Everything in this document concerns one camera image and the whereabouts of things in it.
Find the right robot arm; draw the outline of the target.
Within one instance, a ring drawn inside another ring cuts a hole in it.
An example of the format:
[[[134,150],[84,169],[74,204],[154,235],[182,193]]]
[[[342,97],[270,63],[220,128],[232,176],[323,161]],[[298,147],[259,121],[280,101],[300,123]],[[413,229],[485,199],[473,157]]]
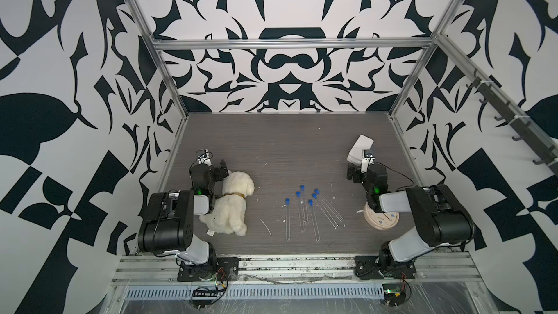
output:
[[[372,213],[376,229],[386,231],[405,213],[414,221],[409,231],[383,243],[375,260],[356,260],[360,279],[393,279],[414,268],[419,257],[440,247],[464,246],[475,237],[469,212],[446,185],[414,185],[390,192],[387,167],[378,162],[366,169],[347,164],[347,178],[363,186],[366,211]]]

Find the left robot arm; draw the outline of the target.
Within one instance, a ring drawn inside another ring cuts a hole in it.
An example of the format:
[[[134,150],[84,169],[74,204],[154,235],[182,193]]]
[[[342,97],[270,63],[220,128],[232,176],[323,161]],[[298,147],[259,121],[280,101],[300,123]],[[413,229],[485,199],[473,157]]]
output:
[[[194,217],[213,212],[215,184],[228,175],[225,161],[218,167],[199,161],[190,168],[191,188],[152,194],[137,234],[139,251],[174,256],[184,266],[216,267],[214,247],[194,234]]]

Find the white rectangular box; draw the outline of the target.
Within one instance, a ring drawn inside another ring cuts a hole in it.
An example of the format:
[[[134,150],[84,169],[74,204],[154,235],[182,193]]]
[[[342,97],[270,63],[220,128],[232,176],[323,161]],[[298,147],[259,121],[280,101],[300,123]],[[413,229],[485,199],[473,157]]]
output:
[[[373,143],[373,139],[360,135],[347,155],[347,162],[360,167],[365,158],[364,151],[370,150]]]

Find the white plush dog toy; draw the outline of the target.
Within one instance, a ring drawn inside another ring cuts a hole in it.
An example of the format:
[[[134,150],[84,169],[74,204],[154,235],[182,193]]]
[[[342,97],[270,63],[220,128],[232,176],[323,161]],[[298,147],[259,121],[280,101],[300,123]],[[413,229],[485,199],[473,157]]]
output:
[[[215,233],[245,236],[246,199],[254,190],[254,181],[247,173],[229,172],[222,184],[222,196],[215,201],[211,213],[199,217],[200,221]]]

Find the right electronics board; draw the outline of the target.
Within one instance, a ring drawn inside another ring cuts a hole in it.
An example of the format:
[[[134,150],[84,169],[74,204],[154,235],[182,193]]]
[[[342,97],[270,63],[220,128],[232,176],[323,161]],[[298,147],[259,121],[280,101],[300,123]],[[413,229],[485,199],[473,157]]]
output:
[[[382,285],[384,299],[381,301],[383,305],[391,308],[399,308],[411,299],[412,288],[405,282],[384,283]]]

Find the electronics board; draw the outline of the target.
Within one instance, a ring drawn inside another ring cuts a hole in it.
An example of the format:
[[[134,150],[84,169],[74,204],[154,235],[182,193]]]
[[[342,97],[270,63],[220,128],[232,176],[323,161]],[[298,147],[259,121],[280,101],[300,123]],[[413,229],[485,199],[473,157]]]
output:
[[[202,309],[206,306],[213,305],[218,302],[226,293],[226,287],[215,287],[214,289],[209,289],[204,286],[200,286],[192,291],[190,296],[190,304],[197,308]]]
[[[391,308],[399,308],[411,299],[412,288],[405,282],[384,283],[382,285],[384,299],[381,301],[383,305]]]

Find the left electronics board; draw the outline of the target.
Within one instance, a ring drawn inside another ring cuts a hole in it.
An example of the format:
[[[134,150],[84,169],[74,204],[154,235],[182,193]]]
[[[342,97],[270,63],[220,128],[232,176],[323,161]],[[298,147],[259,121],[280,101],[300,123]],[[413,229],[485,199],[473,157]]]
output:
[[[204,286],[200,286],[192,291],[190,296],[190,304],[197,308],[202,309],[206,306],[213,305],[218,302],[226,293],[226,287],[215,287],[214,289],[209,289]]]

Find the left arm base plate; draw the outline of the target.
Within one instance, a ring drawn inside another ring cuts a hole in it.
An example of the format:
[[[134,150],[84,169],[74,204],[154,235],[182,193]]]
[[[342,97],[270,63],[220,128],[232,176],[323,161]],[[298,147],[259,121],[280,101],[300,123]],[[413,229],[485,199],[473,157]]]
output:
[[[238,275],[240,259],[238,257],[218,257],[202,265],[180,262],[178,282],[200,282],[234,280]]]

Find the black wall hook rail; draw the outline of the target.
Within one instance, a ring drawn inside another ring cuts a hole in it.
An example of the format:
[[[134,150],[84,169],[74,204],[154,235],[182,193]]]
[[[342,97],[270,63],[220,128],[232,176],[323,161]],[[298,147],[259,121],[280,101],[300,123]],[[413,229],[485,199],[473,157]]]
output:
[[[494,120],[499,124],[510,126],[515,136],[515,142],[524,142],[537,159],[533,159],[536,166],[546,166],[557,176],[557,142],[553,140],[524,110],[508,96],[498,84],[485,78],[478,69],[473,71],[473,81],[467,86],[481,96],[481,111],[486,105],[492,107],[497,113]]]

